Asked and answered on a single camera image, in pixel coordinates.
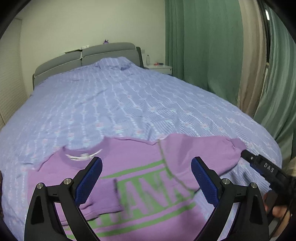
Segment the person right hand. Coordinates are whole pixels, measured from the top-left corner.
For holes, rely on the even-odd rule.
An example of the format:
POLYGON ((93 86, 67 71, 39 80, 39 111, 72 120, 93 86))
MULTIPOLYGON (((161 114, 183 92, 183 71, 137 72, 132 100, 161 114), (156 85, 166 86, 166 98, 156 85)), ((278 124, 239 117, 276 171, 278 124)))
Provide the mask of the person right hand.
MULTIPOLYGON (((269 205, 267 204, 267 198, 270 197, 270 193, 265 193, 263 196, 263 203, 266 212, 270 209, 269 205)), ((287 209, 286 206, 275 206, 272 209, 273 216, 276 218, 283 219, 285 221, 290 220, 290 211, 287 209)))

